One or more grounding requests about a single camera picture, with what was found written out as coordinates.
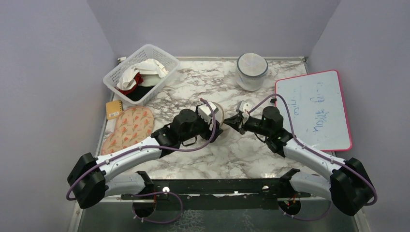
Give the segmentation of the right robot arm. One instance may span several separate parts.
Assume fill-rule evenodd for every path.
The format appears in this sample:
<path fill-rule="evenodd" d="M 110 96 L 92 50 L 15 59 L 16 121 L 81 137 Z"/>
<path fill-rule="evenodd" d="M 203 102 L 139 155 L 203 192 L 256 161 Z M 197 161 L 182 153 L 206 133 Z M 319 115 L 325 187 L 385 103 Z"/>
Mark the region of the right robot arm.
<path fill-rule="evenodd" d="M 224 123 L 240 134 L 252 132 L 263 136 L 268 148 L 285 158 L 295 160 L 317 175 L 290 171 L 279 183 L 279 191 L 286 197 L 296 192 L 305 192 L 331 201 L 342 213 L 354 216 L 363 206 L 373 203 L 376 191 L 363 164 L 355 159 L 334 157 L 307 144 L 283 127 L 279 109 L 268 106 L 260 119 L 247 112 L 239 112 L 224 120 Z"/>

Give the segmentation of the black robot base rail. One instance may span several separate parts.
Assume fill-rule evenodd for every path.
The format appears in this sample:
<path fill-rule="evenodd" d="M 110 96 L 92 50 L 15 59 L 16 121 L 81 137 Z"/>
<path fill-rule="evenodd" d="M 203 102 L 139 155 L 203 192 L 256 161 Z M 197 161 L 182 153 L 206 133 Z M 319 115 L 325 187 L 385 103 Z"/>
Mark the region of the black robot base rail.
<path fill-rule="evenodd" d="M 122 194 L 134 206 L 158 211 L 278 209 L 279 200 L 309 198 L 292 192 L 279 178 L 259 179 L 153 179 L 154 196 Z"/>

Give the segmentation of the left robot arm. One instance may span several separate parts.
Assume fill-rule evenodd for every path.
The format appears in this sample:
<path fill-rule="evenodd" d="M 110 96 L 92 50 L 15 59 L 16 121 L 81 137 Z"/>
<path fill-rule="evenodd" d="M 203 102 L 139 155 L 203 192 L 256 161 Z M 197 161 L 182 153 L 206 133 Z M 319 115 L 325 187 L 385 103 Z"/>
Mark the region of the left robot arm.
<path fill-rule="evenodd" d="M 194 152 L 186 141 L 202 137 L 204 148 L 221 134 L 216 114 L 218 107 L 213 102 L 198 105 L 196 109 L 183 109 L 173 121 L 154 131 L 149 137 L 121 151 L 94 157 L 91 153 L 79 157 L 67 177 L 68 201 L 77 201 L 80 208 L 87 209 L 104 197 L 118 195 L 117 176 L 148 161 L 157 160 L 175 151 Z"/>

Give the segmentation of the beige-rimmed mesh laundry bag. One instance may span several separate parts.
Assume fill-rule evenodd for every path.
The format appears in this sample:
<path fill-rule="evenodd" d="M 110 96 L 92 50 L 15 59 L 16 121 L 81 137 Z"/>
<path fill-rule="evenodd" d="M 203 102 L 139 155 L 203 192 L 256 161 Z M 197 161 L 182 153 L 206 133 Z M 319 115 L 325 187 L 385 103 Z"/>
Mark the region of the beige-rimmed mesh laundry bag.
<path fill-rule="evenodd" d="M 217 102 L 212 102 L 216 107 L 217 107 L 217 112 L 216 112 L 216 120 L 220 124 L 220 130 L 222 130 L 222 133 L 217 137 L 216 142 L 221 143 L 222 140 L 226 140 L 228 137 L 228 134 L 230 132 L 230 127 L 224 123 L 225 120 L 225 110 L 223 107 L 218 104 Z"/>

